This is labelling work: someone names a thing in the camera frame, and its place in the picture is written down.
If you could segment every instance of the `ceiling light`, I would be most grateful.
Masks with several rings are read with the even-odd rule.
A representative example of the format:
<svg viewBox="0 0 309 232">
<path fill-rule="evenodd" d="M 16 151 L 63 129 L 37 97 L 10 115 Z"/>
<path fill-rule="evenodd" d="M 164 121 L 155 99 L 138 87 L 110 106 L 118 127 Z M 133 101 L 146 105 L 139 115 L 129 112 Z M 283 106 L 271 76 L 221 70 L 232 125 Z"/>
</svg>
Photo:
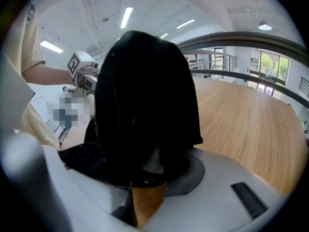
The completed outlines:
<svg viewBox="0 0 309 232">
<path fill-rule="evenodd" d="M 184 25 L 187 25 L 187 24 L 189 24 L 190 22 L 193 22 L 193 21 L 195 21 L 195 20 L 192 19 L 192 20 L 190 20 L 190 21 L 187 21 L 187 22 L 185 22 L 185 23 L 179 25 L 179 26 L 177 27 L 177 29 L 179 29 L 179 28 L 183 27 Z"/>
<path fill-rule="evenodd" d="M 272 30 L 272 27 L 266 21 L 261 21 L 259 24 L 259 29 L 269 31 Z"/>
<path fill-rule="evenodd" d="M 165 36 L 167 36 L 168 33 L 163 34 L 160 38 L 163 39 Z"/>
<path fill-rule="evenodd" d="M 122 22 L 121 22 L 121 26 L 120 26 L 121 29 L 124 29 L 126 27 L 126 23 L 129 20 L 129 17 L 130 17 L 132 10 L 133 10 L 133 7 L 127 7 L 126 8 L 124 18 L 122 18 Z"/>
<path fill-rule="evenodd" d="M 44 47 L 46 47 L 46 48 L 48 48 L 48 49 L 51 49 L 51 50 L 53 50 L 54 52 L 58 52 L 58 53 L 62 53 L 62 52 L 63 52 L 62 49 L 60 49 L 59 47 L 56 47 L 56 46 L 53 45 L 53 44 L 50 44 L 50 43 L 47 42 L 47 41 L 43 41 L 43 42 L 41 43 L 41 46 L 44 46 Z"/>
</svg>

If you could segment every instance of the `black cloth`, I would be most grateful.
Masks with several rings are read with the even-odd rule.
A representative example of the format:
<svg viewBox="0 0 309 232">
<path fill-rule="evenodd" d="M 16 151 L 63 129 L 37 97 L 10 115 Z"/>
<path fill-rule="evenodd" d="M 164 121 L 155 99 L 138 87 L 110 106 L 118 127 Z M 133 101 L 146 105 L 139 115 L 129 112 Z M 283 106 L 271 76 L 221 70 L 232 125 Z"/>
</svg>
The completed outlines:
<svg viewBox="0 0 309 232">
<path fill-rule="evenodd" d="M 175 44 L 147 33 L 128 31 L 108 52 L 98 75 L 95 105 L 89 124 L 93 129 L 87 129 L 85 141 L 97 137 L 106 165 L 95 168 L 94 157 L 81 160 L 73 153 L 77 146 L 59 152 L 69 166 L 72 158 L 75 168 L 80 160 L 78 171 L 84 174 L 144 178 L 142 167 L 156 146 L 166 165 L 174 152 L 203 142 L 187 60 Z"/>
</svg>

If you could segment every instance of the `sleeve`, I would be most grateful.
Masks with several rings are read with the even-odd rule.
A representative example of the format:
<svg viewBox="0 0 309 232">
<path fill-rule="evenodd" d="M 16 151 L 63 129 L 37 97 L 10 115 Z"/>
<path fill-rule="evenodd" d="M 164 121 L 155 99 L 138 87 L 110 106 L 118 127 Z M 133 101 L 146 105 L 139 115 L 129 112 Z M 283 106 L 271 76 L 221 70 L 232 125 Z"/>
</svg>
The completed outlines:
<svg viewBox="0 0 309 232">
<path fill-rule="evenodd" d="M 40 43 L 38 16 L 35 7 L 31 4 L 29 6 L 27 25 L 22 44 L 21 72 L 26 71 L 38 63 L 46 63 Z"/>
</svg>

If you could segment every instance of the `beige shirt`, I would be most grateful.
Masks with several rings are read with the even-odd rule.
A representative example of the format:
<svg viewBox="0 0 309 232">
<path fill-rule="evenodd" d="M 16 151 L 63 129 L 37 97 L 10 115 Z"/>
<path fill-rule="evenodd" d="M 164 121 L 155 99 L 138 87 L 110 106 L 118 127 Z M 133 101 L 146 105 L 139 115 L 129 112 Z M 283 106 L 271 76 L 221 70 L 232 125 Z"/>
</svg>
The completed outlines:
<svg viewBox="0 0 309 232">
<path fill-rule="evenodd" d="M 37 13 L 32 4 L 25 6 L 12 24 L 3 46 L 3 54 L 13 64 L 19 75 L 38 63 L 45 64 L 38 36 Z M 30 103 L 23 113 L 19 129 L 36 137 L 42 145 L 60 150 L 59 140 L 44 124 Z"/>
</svg>

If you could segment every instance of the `wooden table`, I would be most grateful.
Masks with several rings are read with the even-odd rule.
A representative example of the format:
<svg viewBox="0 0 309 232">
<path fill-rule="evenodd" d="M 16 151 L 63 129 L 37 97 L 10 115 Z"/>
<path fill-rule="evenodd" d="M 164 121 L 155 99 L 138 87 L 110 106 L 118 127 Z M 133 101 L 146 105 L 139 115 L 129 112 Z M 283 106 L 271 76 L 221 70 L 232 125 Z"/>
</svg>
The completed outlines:
<svg viewBox="0 0 309 232">
<path fill-rule="evenodd" d="M 307 162 L 305 136 L 292 107 L 233 83 L 202 78 L 194 83 L 204 138 L 196 147 L 236 160 L 282 196 L 292 192 Z M 165 185 L 133 189 L 139 227 L 160 206 L 164 190 Z"/>
</svg>

